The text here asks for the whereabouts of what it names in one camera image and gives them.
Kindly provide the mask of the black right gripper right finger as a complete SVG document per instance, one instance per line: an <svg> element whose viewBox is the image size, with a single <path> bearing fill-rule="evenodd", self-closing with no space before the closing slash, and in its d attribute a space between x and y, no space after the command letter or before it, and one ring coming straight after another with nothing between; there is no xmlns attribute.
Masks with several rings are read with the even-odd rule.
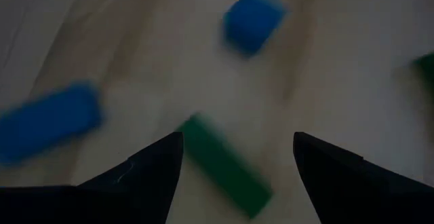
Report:
<svg viewBox="0 0 434 224"><path fill-rule="evenodd" d="M434 224L434 187L305 132L293 152L321 224Z"/></svg>

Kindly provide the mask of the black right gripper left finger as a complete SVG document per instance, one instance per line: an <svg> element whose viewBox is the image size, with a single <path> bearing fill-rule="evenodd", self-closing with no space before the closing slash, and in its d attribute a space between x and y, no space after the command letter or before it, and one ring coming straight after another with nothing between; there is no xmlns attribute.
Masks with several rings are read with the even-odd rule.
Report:
<svg viewBox="0 0 434 224"><path fill-rule="evenodd" d="M0 224L165 224L183 142L173 132L76 186L0 187Z"/></svg>

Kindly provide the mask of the green long block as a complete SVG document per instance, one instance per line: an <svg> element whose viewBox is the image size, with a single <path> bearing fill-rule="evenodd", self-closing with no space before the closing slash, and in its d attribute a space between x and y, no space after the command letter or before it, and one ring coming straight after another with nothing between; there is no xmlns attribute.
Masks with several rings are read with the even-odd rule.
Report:
<svg viewBox="0 0 434 224"><path fill-rule="evenodd" d="M192 114L177 128L191 160L249 219L260 214L273 191L269 183L231 147L224 134L202 114Z"/></svg>

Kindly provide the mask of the blue long block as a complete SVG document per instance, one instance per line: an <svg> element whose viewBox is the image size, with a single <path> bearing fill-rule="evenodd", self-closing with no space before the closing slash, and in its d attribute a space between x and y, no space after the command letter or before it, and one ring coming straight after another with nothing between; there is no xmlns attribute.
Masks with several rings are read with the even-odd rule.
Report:
<svg viewBox="0 0 434 224"><path fill-rule="evenodd" d="M15 164L102 123L97 89L76 83L0 115L0 164Z"/></svg>

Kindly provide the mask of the green cube block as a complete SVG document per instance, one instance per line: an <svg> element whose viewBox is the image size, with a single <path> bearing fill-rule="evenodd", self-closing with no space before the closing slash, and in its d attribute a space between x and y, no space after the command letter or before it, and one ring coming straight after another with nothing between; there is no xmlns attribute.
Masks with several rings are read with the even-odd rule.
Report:
<svg viewBox="0 0 434 224"><path fill-rule="evenodd" d="M434 94L434 51L416 58L413 65L427 90Z"/></svg>

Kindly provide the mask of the blue cube block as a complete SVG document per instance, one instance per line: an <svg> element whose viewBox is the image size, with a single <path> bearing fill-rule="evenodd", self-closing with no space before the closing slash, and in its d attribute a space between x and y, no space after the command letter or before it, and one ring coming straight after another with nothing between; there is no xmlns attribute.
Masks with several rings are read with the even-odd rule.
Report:
<svg viewBox="0 0 434 224"><path fill-rule="evenodd" d="M242 55L253 56L287 13L280 0L237 0L223 16L224 39Z"/></svg>

